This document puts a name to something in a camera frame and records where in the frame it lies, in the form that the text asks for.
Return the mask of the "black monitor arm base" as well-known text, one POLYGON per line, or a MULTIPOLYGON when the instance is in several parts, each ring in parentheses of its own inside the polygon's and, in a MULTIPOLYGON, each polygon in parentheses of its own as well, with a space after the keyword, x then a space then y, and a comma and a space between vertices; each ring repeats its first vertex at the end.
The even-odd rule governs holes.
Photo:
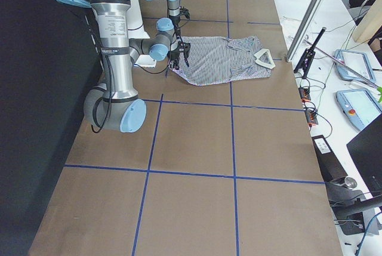
POLYGON ((347 235, 364 233, 375 209, 381 207, 381 192, 366 198, 361 190, 350 190, 334 183, 325 183, 329 204, 335 215, 335 221, 347 235))

